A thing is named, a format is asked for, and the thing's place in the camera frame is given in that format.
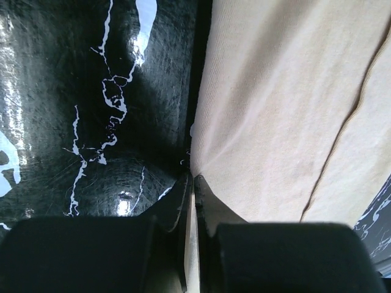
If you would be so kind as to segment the beige t-shirt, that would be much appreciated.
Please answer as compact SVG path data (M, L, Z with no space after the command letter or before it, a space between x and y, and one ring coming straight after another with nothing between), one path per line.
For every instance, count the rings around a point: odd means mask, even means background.
M192 174L242 219L353 230L390 175L390 2L214 1L195 115Z

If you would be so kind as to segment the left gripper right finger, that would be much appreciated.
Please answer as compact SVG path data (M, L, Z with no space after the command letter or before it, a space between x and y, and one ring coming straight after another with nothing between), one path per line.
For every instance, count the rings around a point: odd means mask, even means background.
M202 292L387 292L348 226L249 223L194 180Z

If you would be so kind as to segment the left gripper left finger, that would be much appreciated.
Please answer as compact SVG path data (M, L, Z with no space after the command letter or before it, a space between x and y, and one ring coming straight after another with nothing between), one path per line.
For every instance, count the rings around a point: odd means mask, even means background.
M186 292L192 177L135 217L22 220L1 244L2 292Z

